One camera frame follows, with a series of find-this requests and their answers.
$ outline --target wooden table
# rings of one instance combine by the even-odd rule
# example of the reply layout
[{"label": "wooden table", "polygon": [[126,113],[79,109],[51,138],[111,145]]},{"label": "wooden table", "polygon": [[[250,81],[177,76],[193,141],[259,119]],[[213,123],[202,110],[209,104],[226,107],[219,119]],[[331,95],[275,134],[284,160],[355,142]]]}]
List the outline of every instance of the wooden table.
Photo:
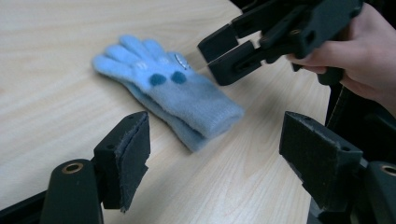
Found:
[{"label": "wooden table", "polygon": [[[211,78],[196,45],[240,15],[226,0],[0,2],[0,210],[45,190],[51,171],[92,150],[125,116],[146,110],[92,58],[120,35],[154,38]],[[219,87],[246,109],[190,153],[150,115],[151,155],[125,215],[105,223],[305,223],[310,196],[278,154],[284,112],[323,123],[330,90],[285,59]]]}]

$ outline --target screw hole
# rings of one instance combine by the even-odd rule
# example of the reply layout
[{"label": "screw hole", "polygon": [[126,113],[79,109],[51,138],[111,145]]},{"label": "screw hole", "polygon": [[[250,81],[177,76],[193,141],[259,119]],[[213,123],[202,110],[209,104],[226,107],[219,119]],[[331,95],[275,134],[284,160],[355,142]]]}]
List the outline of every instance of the screw hole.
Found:
[{"label": "screw hole", "polygon": [[291,35],[298,35],[300,33],[300,30],[292,30],[290,32]]},{"label": "screw hole", "polygon": [[388,175],[396,176],[396,168],[388,165],[383,165],[381,167],[382,171],[387,173]]},{"label": "screw hole", "polygon": [[350,151],[350,148],[349,148],[349,147],[341,147],[341,150],[343,150],[343,151]]},{"label": "screw hole", "polygon": [[80,163],[80,162],[70,163],[70,164],[67,164],[62,169],[62,173],[66,174],[66,175],[71,175],[73,173],[76,173],[76,172],[80,171],[83,166],[84,165],[82,163]]}]

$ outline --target black plastic bracket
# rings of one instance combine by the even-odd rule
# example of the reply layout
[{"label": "black plastic bracket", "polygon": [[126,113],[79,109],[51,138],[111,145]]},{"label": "black plastic bracket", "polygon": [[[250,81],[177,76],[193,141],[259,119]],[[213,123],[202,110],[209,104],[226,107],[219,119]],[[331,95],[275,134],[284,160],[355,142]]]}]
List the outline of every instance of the black plastic bracket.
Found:
[{"label": "black plastic bracket", "polygon": [[364,176],[367,195],[377,223],[396,223],[396,165],[373,161]]},{"label": "black plastic bracket", "polygon": [[317,121],[286,112],[279,153],[320,209],[344,212],[355,196],[362,151]]},{"label": "black plastic bracket", "polygon": [[[334,39],[361,12],[362,0],[233,1],[243,14],[198,44],[216,81],[229,85],[259,68],[294,54],[303,58],[323,42]],[[238,38],[262,32],[259,47]],[[319,83],[336,84],[343,71],[329,69]]]},{"label": "black plastic bracket", "polygon": [[129,209],[149,153],[149,114],[127,116],[98,144],[91,161],[59,165],[48,190],[0,211],[0,223],[103,223],[100,203]]}]

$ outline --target light blue glove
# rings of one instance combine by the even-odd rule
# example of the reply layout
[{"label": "light blue glove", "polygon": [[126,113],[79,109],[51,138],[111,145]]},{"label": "light blue glove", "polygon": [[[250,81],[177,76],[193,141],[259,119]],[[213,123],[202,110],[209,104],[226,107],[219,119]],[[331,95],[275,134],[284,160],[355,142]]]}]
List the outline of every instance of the light blue glove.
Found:
[{"label": "light blue glove", "polygon": [[189,133],[198,133],[205,142],[228,131],[244,114],[210,80],[196,74],[181,54],[165,52],[152,39],[122,36],[118,45],[94,58],[93,66],[124,84],[136,98],[139,95],[138,100],[146,107],[148,103],[143,101],[152,102],[155,106],[149,109],[157,115],[164,113],[158,116],[174,130],[174,121],[165,117],[185,123],[185,128],[191,129]]},{"label": "light blue glove", "polygon": [[152,111],[160,119],[164,120],[189,150],[198,151],[207,144],[209,139],[203,137],[200,133],[190,128],[190,126],[187,125],[183,120],[166,113],[157,103],[152,101],[134,84],[127,82],[121,83],[131,92],[136,100],[138,100],[148,110]]}]

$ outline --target finger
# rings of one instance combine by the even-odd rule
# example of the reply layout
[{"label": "finger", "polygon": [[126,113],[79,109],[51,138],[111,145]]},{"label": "finger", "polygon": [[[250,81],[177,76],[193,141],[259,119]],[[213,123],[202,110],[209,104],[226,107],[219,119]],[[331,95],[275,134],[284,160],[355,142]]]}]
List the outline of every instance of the finger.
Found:
[{"label": "finger", "polygon": [[292,55],[287,58],[292,63],[304,66],[330,66],[351,69],[364,59],[363,47],[357,41],[326,41],[319,49],[303,59]]},{"label": "finger", "polygon": [[376,98],[376,91],[374,88],[364,85],[362,83],[359,83],[352,78],[350,78],[348,75],[344,75],[343,79],[341,79],[340,83],[345,86],[347,89],[350,91],[353,91],[355,94],[369,99],[369,100],[375,100]]},{"label": "finger", "polygon": [[114,61],[104,55],[96,56],[92,61],[93,68],[108,77],[132,81],[132,70],[124,64]]},{"label": "finger", "polygon": [[303,69],[311,71],[316,74],[325,74],[327,67],[325,66],[304,66]]},{"label": "finger", "polygon": [[129,51],[136,54],[143,61],[153,60],[151,54],[142,44],[142,42],[134,36],[123,35],[120,37],[120,43]]},{"label": "finger", "polygon": [[133,65],[137,61],[141,59],[136,54],[132,53],[128,49],[124,48],[121,45],[112,45],[105,50],[105,54],[107,57],[129,65]]},{"label": "finger", "polygon": [[163,47],[153,39],[146,39],[143,41],[143,45],[147,51],[151,54],[154,60],[158,63],[170,63],[171,60],[166,54]]}]

